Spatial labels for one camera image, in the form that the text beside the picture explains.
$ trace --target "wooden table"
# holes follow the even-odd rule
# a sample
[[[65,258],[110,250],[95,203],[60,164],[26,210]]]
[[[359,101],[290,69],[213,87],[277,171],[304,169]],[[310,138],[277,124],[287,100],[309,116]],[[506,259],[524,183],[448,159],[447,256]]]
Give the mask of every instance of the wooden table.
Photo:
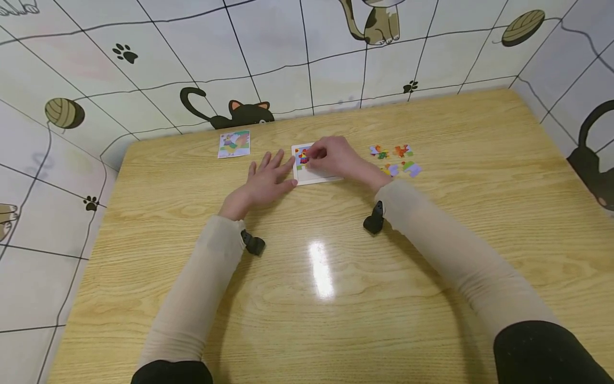
[[[130,382],[202,226],[249,162],[324,135],[380,165],[370,145],[410,143],[424,169],[413,182],[518,268],[614,375],[614,225],[512,91],[249,129],[252,154],[235,159],[216,159],[218,131],[130,148],[49,383]],[[204,356],[216,383],[496,382],[468,306],[388,224],[366,233],[372,206],[340,181],[248,216],[267,249],[243,256],[217,312]]]

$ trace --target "black wristband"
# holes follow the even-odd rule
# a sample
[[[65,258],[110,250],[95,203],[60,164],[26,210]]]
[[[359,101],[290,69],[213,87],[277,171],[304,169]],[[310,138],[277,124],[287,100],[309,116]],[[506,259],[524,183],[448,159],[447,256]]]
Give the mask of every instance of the black wristband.
[[[373,235],[378,234],[384,227],[384,204],[381,201],[373,207],[371,216],[367,217],[362,226]]]
[[[266,243],[259,237],[250,235],[246,230],[241,231],[241,238],[247,248],[247,252],[255,256],[261,256],[265,250]]]

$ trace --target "black paw print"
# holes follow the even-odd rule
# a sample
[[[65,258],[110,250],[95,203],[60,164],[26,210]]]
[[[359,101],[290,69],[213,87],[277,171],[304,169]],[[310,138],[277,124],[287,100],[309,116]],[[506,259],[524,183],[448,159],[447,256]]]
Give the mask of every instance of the black paw print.
[[[119,60],[126,59],[126,61],[129,62],[130,64],[134,64],[134,61],[139,55],[132,52],[128,45],[116,44],[115,46],[117,48],[113,48],[113,52],[117,54],[117,58]]]
[[[418,88],[417,81],[410,81],[409,84],[403,86],[403,93],[412,93]]]
[[[96,199],[96,196],[92,197],[92,196],[88,196],[84,201],[83,204],[85,204],[85,210],[86,211],[96,211],[98,209],[98,201]]]

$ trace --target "calico cat illustration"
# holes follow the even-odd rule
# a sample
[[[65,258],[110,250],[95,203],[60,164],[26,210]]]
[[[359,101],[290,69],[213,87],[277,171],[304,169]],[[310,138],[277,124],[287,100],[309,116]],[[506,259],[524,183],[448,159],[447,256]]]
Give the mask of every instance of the calico cat illustration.
[[[36,0],[3,0],[0,1],[0,16],[20,16],[37,14],[39,9]]]
[[[614,211],[614,168],[599,172],[599,156],[586,146],[588,131],[606,112],[614,110],[614,100],[606,101],[587,116],[580,127],[578,147],[569,155],[567,161],[587,188],[606,210]]]
[[[372,7],[371,13],[365,24],[365,32],[362,33],[356,26],[354,20],[354,9],[352,0],[339,0],[343,6],[343,11],[348,22],[349,32],[356,40],[364,40],[369,45],[390,44],[393,40],[398,40],[400,30],[398,26],[397,4],[405,0],[362,0],[366,5]]]
[[[275,121],[273,114],[268,110],[271,106],[268,101],[263,101],[259,104],[241,104],[236,100],[230,100],[228,110],[230,111],[231,119],[224,116],[208,117],[194,108],[188,99],[191,93],[205,97],[207,94],[199,88],[186,87],[181,90],[179,97],[184,107],[192,114],[207,120],[215,129],[223,129],[230,127],[240,127],[241,125],[268,123]]]
[[[0,204],[0,241],[9,234],[13,221],[17,220],[17,205]]]

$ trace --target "left hand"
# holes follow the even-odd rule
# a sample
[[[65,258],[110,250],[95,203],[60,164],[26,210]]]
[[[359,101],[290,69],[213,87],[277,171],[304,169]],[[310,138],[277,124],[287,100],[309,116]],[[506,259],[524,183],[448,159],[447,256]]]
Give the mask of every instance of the left hand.
[[[252,162],[247,182],[228,195],[218,215],[233,221],[243,220],[253,206],[272,203],[294,189],[297,180],[282,181],[292,171],[294,156],[280,165],[283,157],[284,151],[280,149],[272,159],[271,153],[267,152],[259,167],[256,167],[256,162]]]

